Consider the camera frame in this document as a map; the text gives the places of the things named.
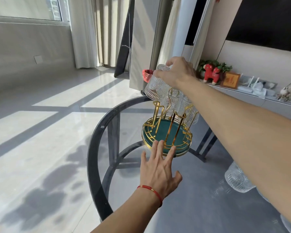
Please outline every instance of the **glass table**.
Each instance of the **glass table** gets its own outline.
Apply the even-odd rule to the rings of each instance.
[[[153,111],[148,97],[133,98],[110,110],[93,132],[87,171],[101,220],[119,208],[139,185],[142,150],[150,156],[141,130]],[[172,162],[173,173],[179,170],[183,180],[164,200],[145,232],[288,232],[280,213],[256,188],[239,193],[226,183],[224,173],[233,159],[216,142],[201,116],[191,132],[191,149]]]

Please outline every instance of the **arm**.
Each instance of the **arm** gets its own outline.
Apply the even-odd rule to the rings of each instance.
[[[147,162],[145,152],[141,154],[140,185],[156,190],[164,199],[173,192],[182,180],[177,171],[172,177],[171,163],[176,147],[173,146],[163,159],[164,141],[154,141]],[[142,233],[160,206],[160,200],[151,190],[138,188],[132,196],[91,233]]]
[[[291,120],[199,82],[191,64],[173,57],[157,77],[181,90],[236,163],[291,222]]]

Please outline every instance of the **picture frame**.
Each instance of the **picture frame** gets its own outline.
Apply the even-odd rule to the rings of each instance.
[[[237,89],[240,77],[241,77],[240,74],[234,72],[225,72],[224,79],[221,81],[220,86],[231,89]]]

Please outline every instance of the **round tray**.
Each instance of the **round tray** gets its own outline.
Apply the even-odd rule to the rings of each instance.
[[[155,124],[158,122],[159,117],[156,118],[155,120]],[[146,123],[149,123],[152,121],[152,118],[150,118]],[[155,131],[156,131],[156,127],[151,128],[149,126],[144,125],[142,128],[142,139],[145,143],[145,145],[148,148],[152,147],[153,141],[154,140],[165,140],[169,127],[171,124],[171,120],[169,119],[162,119],[160,124],[159,124],[159,128],[157,130],[157,134],[155,136],[155,138],[153,137],[155,135]],[[164,149],[163,149],[163,155],[166,156],[169,152],[169,150],[172,147],[172,142],[174,140],[174,137],[176,135],[177,129],[179,126],[179,122],[174,120],[168,139],[166,141],[166,145],[164,145]],[[178,135],[176,137],[175,143],[174,145],[177,147],[176,152],[175,152],[175,157],[179,157],[184,155],[186,152],[188,152],[188,150],[190,149],[192,144],[192,134],[190,132],[190,130],[187,128],[186,125],[181,125]]]

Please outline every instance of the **window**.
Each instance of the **window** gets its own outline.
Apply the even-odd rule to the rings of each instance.
[[[0,16],[69,21],[67,0],[0,0]]]

